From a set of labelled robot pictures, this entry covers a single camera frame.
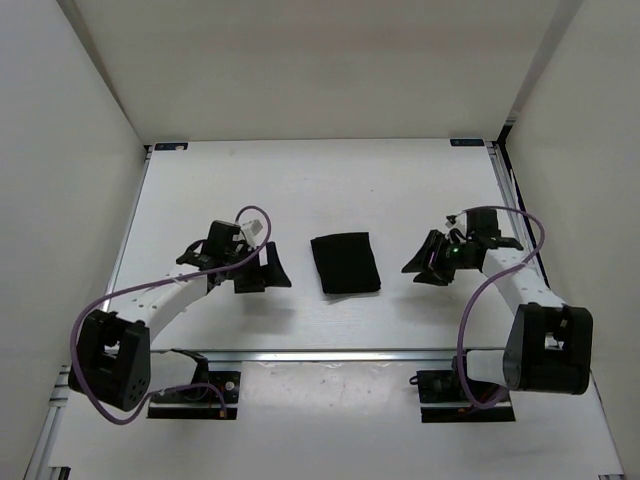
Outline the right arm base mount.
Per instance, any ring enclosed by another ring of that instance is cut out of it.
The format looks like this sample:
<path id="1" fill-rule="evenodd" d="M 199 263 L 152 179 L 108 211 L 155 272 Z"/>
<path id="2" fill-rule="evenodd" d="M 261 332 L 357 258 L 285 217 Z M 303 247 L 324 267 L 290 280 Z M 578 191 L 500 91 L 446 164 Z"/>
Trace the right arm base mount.
<path id="1" fill-rule="evenodd" d="M 421 422 L 424 424 L 515 422 L 511 401 L 506 395 L 490 409 L 472 405 L 453 370 L 418 370 L 409 378 L 417 388 Z"/>

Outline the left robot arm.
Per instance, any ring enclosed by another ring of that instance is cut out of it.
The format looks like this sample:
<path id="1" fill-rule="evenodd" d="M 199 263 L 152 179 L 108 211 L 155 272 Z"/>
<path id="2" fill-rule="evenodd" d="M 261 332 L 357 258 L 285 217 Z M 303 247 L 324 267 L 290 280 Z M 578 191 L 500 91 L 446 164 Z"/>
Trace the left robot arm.
<path id="1" fill-rule="evenodd" d="M 95 300 L 83 310 L 71 332 L 70 388 L 116 425 L 122 421 L 110 408 L 135 419 L 151 396 L 164 391 L 188 400 L 205 396 L 210 377 L 201 355 L 183 349 L 155 355 L 151 345 L 179 314 L 226 281 L 237 293 L 292 285 L 270 239 L 257 244 L 235 226 L 218 240 L 198 240 L 167 276 L 111 294 L 135 294 L 131 306 L 107 312 Z"/>

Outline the black skirt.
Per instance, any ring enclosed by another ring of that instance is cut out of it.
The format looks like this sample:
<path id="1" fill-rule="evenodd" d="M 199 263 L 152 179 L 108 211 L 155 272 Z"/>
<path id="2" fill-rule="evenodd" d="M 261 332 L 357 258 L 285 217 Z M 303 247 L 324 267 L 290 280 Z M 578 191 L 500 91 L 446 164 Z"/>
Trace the black skirt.
<path id="1" fill-rule="evenodd" d="M 381 289 L 368 232 L 316 237 L 310 244 L 325 295 L 368 294 Z"/>

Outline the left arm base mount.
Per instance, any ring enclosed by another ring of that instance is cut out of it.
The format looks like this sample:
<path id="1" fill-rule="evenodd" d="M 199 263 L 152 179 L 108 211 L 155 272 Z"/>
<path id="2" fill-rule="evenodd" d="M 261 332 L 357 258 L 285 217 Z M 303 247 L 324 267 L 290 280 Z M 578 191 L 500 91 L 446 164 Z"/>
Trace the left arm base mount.
<path id="1" fill-rule="evenodd" d="M 148 419 L 235 420 L 241 387 L 237 367 L 212 366 L 202 354 L 153 353 Z"/>

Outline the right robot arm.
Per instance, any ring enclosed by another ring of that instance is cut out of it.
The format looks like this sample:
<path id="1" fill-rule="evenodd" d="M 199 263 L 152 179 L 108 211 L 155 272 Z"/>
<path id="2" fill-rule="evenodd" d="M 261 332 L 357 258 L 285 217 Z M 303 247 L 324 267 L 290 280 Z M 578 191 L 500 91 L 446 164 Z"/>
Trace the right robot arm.
<path id="1" fill-rule="evenodd" d="M 485 276 L 463 310 L 468 322 L 480 293 L 496 287 L 513 314 L 505 346 L 467 349 L 457 340 L 449 387 L 460 399 L 477 396 L 485 384 L 501 390 L 568 395 L 583 394 L 590 381 L 593 317 L 584 307 L 565 303 L 529 267 L 524 247 L 514 238 L 473 233 L 453 241 L 438 230 L 429 232 L 403 267 L 420 284 L 447 286 L 459 270 Z"/>

